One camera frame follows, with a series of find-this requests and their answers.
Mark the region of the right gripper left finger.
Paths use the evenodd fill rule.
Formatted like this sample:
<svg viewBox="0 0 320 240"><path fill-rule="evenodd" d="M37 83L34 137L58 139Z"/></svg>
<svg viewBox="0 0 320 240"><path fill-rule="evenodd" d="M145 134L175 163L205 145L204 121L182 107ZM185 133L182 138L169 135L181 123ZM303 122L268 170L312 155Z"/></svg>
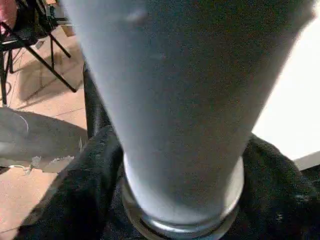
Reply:
<svg viewBox="0 0 320 240"><path fill-rule="evenodd" d="M104 127L63 169L24 219L16 240L98 240L107 221L123 150Z"/></svg>

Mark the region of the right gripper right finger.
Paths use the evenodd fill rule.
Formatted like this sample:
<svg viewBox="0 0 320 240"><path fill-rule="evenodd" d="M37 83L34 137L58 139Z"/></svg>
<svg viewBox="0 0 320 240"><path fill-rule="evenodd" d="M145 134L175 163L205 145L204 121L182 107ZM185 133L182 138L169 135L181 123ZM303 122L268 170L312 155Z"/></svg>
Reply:
<svg viewBox="0 0 320 240"><path fill-rule="evenodd" d="M274 145L252 135L244 187L226 240L318 240L320 190Z"/></svg>

